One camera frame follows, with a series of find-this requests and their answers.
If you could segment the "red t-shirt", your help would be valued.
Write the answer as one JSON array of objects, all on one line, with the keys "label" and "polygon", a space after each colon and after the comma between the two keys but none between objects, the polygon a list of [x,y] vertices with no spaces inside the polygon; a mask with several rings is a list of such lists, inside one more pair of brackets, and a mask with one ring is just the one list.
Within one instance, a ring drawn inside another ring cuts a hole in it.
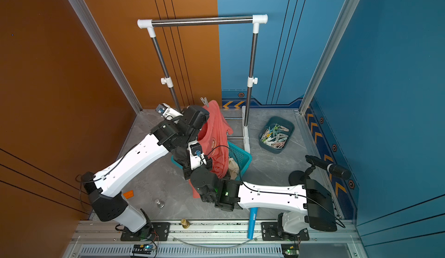
[{"label": "red t-shirt", "polygon": [[198,134],[198,142],[205,155],[212,159],[211,172],[222,179],[226,176],[229,165],[227,136],[232,135],[233,130],[222,115],[217,101],[211,100],[203,108],[209,112],[209,119]]}]

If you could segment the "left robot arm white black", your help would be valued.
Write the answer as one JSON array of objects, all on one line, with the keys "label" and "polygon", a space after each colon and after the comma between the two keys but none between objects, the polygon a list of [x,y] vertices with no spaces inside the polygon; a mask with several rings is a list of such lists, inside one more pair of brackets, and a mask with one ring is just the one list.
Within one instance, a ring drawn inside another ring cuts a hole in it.
[{"label": "left robot arm white black", "polygon": [[198,134],[209,119],[209,112],[197,105],[179,112],[161,104],[156,110],[163,121],[140,143],[105,169],[81,176],[81,184],[99,219],[102,222],[114,220],[132,233],[150,226],[148,216],[132,207],[122,195],[122,189],[134,177],[167,153],[179,158],[185,179],[189,179],[197,168],[210,167],[198,143]]}]

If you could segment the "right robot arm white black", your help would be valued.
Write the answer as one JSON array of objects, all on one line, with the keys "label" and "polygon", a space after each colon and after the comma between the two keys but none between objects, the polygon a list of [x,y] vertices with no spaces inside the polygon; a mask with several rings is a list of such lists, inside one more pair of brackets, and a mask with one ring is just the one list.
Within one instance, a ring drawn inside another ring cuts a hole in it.
[{"label": "right robot arm white black", "polygon": [[278,235],[289,239],[311,228],[335,232],[344,227],[334,214],[332,195],[318,181],[303,173],[289,176],[289,186],[263,186],[243,180],[220,179],[210,170],[211,158],[174,151],[173,159],[181,165],[185,179],[190,180],[203,202],[232,212],[234,209],[269,208],[282,211],[278,216]]}]

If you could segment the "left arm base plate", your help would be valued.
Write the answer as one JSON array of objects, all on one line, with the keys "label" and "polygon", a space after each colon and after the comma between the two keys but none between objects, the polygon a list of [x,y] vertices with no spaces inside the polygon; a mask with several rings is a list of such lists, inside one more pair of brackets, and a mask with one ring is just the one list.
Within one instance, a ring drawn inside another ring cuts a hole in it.
[{"label": "left arm base plate", "polygon": [[135,233],[124,227],[121,241],[167,241],[169,232],[169,222],[148,223]]}]

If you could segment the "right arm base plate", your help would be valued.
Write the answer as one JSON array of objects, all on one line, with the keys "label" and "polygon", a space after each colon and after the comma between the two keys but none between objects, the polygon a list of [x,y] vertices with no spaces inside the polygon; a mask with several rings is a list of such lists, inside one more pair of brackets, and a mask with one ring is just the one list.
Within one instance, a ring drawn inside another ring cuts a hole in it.
[{"label": "right arm base plate", "polygon": [[278,222],[262,222],[261,234],[263,241],[309,241],[307,229],[303,229],[297,234],[291,234],[283,231]]}]

